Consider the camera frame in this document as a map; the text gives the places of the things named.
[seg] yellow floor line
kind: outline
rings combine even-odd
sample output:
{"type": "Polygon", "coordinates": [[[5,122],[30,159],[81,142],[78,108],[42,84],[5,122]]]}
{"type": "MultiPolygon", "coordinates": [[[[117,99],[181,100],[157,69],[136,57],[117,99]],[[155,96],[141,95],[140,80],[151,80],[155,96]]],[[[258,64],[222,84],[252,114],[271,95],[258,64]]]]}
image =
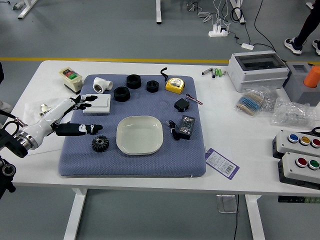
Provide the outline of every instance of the yellow floor line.
{"type": "Polygon", "coordinates": [[[121,63],[190,63],[190,64],[228,64],[229,60],[215,59],[154,59],[154,58],[61,58],[61,57],[0,57],[0,61],[87,61],[121,63]]]}

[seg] switch box with red button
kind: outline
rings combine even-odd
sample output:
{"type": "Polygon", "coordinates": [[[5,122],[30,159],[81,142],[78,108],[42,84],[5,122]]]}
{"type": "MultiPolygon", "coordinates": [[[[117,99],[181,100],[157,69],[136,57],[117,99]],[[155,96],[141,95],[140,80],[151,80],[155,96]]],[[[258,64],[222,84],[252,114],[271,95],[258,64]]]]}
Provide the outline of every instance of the switch box with red button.
{"type": "Polygon", "coordinates": [[[272,155],[281,159],[286,152],[320,157],[320,137],[281,130],[272,141],[272,155]]]}
{"type": "Polygon", "coordinates": [[[279,180],[285,184],[320,190],[320,157],[286,152],[278,162],[279,180]]]}

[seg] gray floor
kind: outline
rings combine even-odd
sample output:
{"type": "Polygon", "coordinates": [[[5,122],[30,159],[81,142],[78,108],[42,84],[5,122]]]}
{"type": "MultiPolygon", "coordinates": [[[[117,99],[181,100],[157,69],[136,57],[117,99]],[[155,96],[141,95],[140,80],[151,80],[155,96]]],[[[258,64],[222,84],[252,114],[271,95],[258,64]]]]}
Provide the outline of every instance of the gray floor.
{"type": "MultiPolygon", "coordinates": [[[[155,0],[38,0],[23,20],[20,11],[0,3],[0,61],[5,81],[0,99],[15,105],[41,61],[47,59],[114,59],[131,62],[224,65],[232,53],[247,52],[236,44],[234,34],[208,37],[212,23],[203,23],[188,12],[186,0],[162,0],[162,24],[156,24],[155,0]]],[[[204,11],[214,12],[212,1],[198,1],[204,11]]],[[[305,1],[244,0],[243,14],[250,44],[267,44],[256,27],[273,44],[284,61],[318,63],[311,34],[302,55],[283,45],[293,38],[309,14],[305,1]]],[[[249,43],[245,26],[231,23],[238,43],[249,43]]],[[[270,50],[256,45],[254,51],[270,50]]],[[[1,239],[62,239],[74,199],[70,189],[23,187],[6,192],[1,199],[1,239]]],[[[267,240],[310,236],[319,222],[320,204],[277,203],[277,197],[259,200],[267,240]]],[[[77,239],[232,239],[236,216],[217,211],[214,194],[90,190],[77,239]]],[[[240,196],[236,239],[251,239],[244,196],[240,196]]]]}

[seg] green button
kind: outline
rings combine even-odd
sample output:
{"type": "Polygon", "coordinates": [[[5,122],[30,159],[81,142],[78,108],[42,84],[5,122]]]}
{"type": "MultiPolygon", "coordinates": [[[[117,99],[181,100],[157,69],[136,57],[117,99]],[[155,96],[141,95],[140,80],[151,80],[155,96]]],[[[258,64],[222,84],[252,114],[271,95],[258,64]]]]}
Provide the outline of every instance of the green button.
{"type": "Polygon", "coordinates": [[[306,204],[310,203],[310,198],[311,198],[311,197],[306,196],[306,197],[304,198],[304,203],[306,203],[306,204]]]}
{"type": "Polygon", "coordinates": [[[70,78],[70,79],[74,79],[74,78],[76,78],[77,77],[77,74],[75,74],[75,73],[72,73],[72,74],[70,74],[69,76],[68,76],[68,78],[70,78]]]}
{"type": "Polygon", "coordinates": [[[318,168],[319,167],[319,163],[316,160],[311,160],[309,163],[314,168],[318,168]]]}

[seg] yellow tape measure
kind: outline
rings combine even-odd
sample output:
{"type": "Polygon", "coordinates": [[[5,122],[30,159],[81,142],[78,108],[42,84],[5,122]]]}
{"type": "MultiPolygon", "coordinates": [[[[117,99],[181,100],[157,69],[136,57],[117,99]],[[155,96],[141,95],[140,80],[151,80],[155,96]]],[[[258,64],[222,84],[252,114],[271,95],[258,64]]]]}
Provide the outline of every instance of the yellow tape measure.
{"type": "Polygon", "coordinates": [[[184,88],[185,82],[179,77],[172,77],[165,84],[166,90],[176,94],[181,94],[184,88]]]}

